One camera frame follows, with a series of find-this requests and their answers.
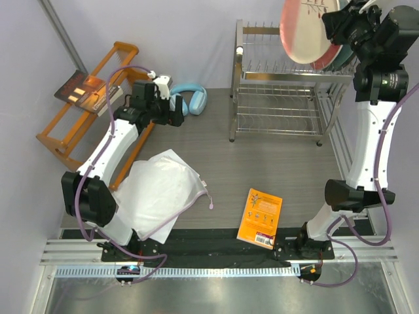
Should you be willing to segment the light teal plate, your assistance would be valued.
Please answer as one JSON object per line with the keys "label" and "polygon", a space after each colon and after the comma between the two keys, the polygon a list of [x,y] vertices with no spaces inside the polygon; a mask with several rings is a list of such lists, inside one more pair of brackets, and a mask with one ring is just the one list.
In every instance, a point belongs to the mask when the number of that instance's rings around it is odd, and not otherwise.
{"label": "light teal plate", "polygon": [[[333,44],[331,37],[329,37],[329,41],[330,41],[330,45]],[[325,71],[332,71],[332,72],[340,71],[343,68],[345,68],[354,59],[355,54],[350,48],[350,45],[342,44],[342,46],[343,48],[340,51],[339,55],[335,58],[335,60],[331,63],[331,65],[329,65],[328,67],[324,69]]]}

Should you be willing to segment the red and teal plate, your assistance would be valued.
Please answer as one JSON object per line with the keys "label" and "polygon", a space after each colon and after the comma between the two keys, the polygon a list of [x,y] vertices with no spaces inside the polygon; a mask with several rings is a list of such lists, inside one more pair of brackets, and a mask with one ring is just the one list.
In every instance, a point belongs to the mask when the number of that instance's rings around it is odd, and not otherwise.
{"label": "red and teal plate", "polygon": [[313,70],[324,70],[326,67],[331,65],[335,58],[339,55],[342,50],[342,45],[331,44],[327,51],[316,61],[310,63],[310,67]]}

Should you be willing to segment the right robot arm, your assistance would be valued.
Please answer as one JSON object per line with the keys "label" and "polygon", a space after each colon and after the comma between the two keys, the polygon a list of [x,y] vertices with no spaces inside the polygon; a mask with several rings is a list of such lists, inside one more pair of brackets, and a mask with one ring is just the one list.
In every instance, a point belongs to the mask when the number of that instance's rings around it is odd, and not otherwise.
{"label": "right robot arm", "polygon": [[322,18],[326,37],[350,46],[359,61],[353,79],[359,131],[349,174],[327,181],[324,205],[297,235],[294,248],[303,259],[328,251],[335,230],[364,209],[387,210],[395,201],[387,164],[395,123],[414,93],[403,60],[418,38],[418,11],[399,5],[383,15],[382,6],[350,1]]}

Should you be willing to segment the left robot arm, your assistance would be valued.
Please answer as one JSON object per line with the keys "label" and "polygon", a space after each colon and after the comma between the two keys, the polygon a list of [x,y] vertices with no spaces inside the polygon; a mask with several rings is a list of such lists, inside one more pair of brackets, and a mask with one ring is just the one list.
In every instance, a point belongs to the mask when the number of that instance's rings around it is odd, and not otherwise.
{"label": "left robot arm", "polygon": [[109,129],[92,155],[61,179],[66,213],[118,243],[117,254],[126,261],[138,256],[139,244],[131,240],[133,229],[117,214],[109,183],[125,152],[150,123],[182,125],[183,100],[177,97],[175,105],[170,105],[171,84],[168,75],[135,81],[129,104],[114,111]]}

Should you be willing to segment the pink and cream plate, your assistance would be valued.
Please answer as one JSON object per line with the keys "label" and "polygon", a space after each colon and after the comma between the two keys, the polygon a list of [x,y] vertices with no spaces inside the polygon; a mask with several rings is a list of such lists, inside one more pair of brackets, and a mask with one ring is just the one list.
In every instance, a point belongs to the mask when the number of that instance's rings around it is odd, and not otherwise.
{"label": "pink and cream plate", "polygon": [[321,17],[344,7],[335,0],[286,0],[280,18],[280,39],[291,60],[308,64],[329,48]]}

